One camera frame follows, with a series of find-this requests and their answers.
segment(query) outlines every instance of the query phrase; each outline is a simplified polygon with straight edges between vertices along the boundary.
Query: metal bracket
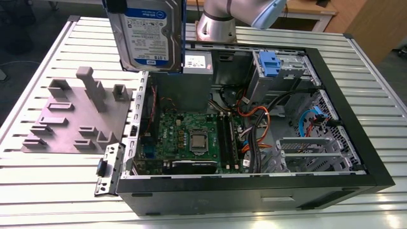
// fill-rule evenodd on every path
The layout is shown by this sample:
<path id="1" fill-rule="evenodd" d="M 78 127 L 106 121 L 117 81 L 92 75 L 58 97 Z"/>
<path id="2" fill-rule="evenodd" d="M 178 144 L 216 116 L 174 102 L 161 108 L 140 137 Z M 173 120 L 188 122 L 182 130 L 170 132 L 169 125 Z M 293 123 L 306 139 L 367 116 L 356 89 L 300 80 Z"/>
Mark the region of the metal bracket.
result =
<path id="1" fill-rule="evenodd" d="M 125 145 L 114 143 L 108 145 L 104 157 L 98 162 L 96 174 L 98 176 L 94 197 L 116 197 L 116 187 L 121 171 Z"/>

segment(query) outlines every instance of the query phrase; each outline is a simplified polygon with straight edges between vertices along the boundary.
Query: hard drive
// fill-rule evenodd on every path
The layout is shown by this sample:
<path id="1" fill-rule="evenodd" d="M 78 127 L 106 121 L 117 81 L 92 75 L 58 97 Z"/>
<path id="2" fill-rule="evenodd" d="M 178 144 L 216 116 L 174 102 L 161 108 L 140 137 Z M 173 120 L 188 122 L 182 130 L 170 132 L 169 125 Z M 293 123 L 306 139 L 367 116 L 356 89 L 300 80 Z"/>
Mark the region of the hard drive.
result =
<path id="1" fill-rule="evenodd" d="M 104 0 L 124 71 L 181 72 L 184 0 Z"/>

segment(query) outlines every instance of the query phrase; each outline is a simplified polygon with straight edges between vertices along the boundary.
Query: gray robot arm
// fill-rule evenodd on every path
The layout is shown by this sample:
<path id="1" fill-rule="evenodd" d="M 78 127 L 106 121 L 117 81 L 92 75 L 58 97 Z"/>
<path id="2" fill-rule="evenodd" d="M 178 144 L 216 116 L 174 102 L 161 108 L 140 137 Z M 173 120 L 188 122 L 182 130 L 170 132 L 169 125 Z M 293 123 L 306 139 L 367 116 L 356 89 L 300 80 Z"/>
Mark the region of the gray robot arm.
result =
<path id="1" fill-rule="evenodd" d="M 250 27 L 266 29 L 277 19 L 286 0 L 205 0 L 197 24 L 201 41 L 233 42 L 234 19 Z"/>

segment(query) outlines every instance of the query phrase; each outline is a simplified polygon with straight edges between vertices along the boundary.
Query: aluminum table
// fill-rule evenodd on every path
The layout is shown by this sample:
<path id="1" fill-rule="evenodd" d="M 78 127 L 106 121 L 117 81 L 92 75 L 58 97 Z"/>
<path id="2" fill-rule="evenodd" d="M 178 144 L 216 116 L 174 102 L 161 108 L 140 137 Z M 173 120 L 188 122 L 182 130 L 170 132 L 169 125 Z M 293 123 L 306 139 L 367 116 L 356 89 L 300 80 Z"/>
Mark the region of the aluminum table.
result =
<path id="1" fill-rule="evenodd" d="M 186 26 L 194 39 L 194 26 Z M 0 226 L 114 229 L 404 228 L 407 109 L 352 39 L 341 34 L 237 28 L 237 41 L 317 48 L 396 185 L 322 209 L 137 217 L 120 198 L 94 198 L 100 155 L 25 154 L 21 142 L 45 105 L 52 79 L 81 86 L 78 66 L 104 87 L 134 92 L 141 73 L 121 71 L 109 22 L 70 17 L 0 129 Z"/>

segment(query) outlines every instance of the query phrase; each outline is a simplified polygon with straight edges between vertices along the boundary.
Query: case metal frame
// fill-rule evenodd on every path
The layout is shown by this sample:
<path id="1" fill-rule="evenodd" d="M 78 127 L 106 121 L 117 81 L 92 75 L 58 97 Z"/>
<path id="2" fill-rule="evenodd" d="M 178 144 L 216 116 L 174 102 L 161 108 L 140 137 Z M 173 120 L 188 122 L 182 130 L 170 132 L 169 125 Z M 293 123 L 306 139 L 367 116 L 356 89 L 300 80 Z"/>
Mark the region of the case metal frame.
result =
<path id="1" fill-rule="evenodd" d="M 375 148 L 363 131 L 351 106 L 340 91 L 324 60 L 316 49 L 274 47 L 268 45 L 213 44 L 189 42 L 190 50 L 206 51 L 216 47 L 246 50 L 274 50 L 301 52 L 309 60 L 314 74 L 325 91 L 324 96 L 345 127 L 347 136 L 363 162 L 367 174 L 356 176 L 262 176 L 252 174 L 246 177 L 210 178 L 168 178 L 154 176 L 149 179 L 128 179 L 130 169 L 128 159 L 133 157 L 136 143 L 129 143 L 124 152 L 121 178 L 116 193 L 138 215 L 157 214 L 201 214 L 230 211 L 269 211 L 289 209 L 318 209 L 359 195 L 373 193 L 393 185 L 393 181 L 381 163 Z M 288 201 L 268 201 L 269 198 L 284 197 Z"/>

